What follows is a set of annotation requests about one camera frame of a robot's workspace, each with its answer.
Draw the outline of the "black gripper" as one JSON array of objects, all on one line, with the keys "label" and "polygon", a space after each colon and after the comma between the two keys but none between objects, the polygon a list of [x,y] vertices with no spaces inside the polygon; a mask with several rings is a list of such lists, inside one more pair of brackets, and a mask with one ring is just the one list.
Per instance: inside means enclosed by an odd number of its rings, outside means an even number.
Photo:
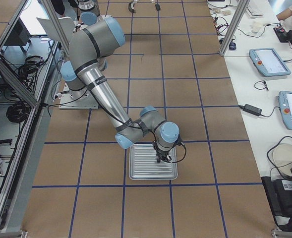
[{"label": "black gripper", "polygon": [[156,151],[156,162],[165,162],[165,163],[171,163],[172,158],[169,155],[167,151],[161,152],[161,151]]}]

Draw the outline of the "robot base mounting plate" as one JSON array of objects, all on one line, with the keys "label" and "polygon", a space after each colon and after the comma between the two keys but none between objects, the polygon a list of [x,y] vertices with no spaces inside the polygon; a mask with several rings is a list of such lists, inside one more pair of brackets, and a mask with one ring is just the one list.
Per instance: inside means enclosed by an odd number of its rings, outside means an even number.
[{"label": "robot base mounting plate", "polygon": [[59,108],[61,110],[98,109],[99,105],[86,86],[78,78],[66,81],[61,92]]}]

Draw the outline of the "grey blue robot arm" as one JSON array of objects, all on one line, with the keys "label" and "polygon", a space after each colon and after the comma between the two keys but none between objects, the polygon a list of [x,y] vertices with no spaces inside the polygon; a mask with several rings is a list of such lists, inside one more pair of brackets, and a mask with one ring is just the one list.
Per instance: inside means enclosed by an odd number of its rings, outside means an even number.
[{"label": "grey blue robot arm", "polygon": [[183,146],[177,124],[167,121],[154,107],[147,106],[140,118],[132,121],[102,74],[99,59],[110,56],[125,44],[124,32],[116,19],[100,17],[98,3],[91,0],[79,1],[82,13],[88,13],[97,21],[76,32],[69,44],[69,59],[73,71],[100,107],[108,114],[117,133],[115,139],[127,149],[149,132],[154,136],[152,143],[157,162],[172,163],[169,152],[177,145]]}]

